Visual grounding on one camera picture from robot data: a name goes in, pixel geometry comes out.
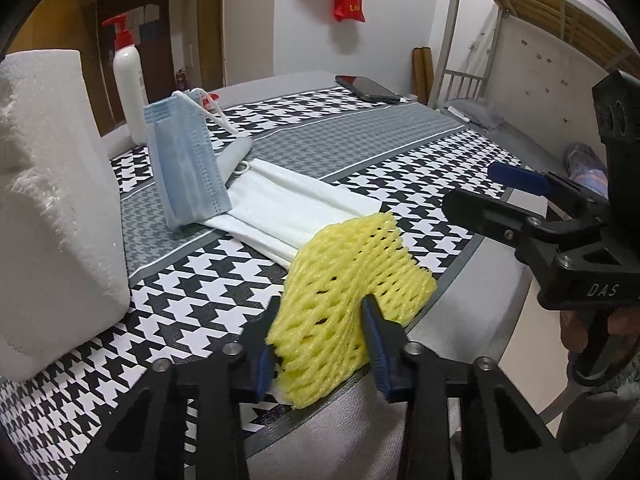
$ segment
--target white foam block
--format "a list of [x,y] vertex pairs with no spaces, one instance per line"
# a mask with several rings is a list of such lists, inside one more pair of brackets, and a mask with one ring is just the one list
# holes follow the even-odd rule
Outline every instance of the white foam block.
[[0,64],[0,375],[33,377],[122,318],[120,196],[79,52]]

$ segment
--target yellow foam net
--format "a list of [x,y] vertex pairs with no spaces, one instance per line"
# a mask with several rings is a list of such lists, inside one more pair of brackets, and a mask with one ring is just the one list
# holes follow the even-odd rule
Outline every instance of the yellow foam net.
[[391,213],[322,229],[291,264],[267,337],[282,358],[280,388],[296,408],[330,393],[366,364],[360,302],[374,294],[386,319],[407,325],[436,281],[402,244]]

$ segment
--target blue surgical mask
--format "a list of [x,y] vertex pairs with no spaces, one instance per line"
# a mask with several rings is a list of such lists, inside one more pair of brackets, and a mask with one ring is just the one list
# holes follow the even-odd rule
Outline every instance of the blue surgical mask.
[[180,92],[145,107],[149,159],[171,229],[231,209],[206,114]]

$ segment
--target fire extinguisher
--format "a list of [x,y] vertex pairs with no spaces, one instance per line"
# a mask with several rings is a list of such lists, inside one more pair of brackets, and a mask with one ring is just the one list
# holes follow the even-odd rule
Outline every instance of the fire extinguisher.
[[187,73],[183,68],[178,70],[178,72],[175,74],[175,87],[182,92],[189,89],[189,81],[187,80]]

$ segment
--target smartphone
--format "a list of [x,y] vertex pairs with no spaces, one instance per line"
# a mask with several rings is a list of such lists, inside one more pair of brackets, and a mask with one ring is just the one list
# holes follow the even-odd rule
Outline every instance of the smartphone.
[[400,96],[394,94],[391,90],[387,90],[375,81],[367,77],[359,77],[353,75],[337,75],[335,82],[351,90],[357,97],[363,101],[370,103],[389,103],[397,105],[400,102]]

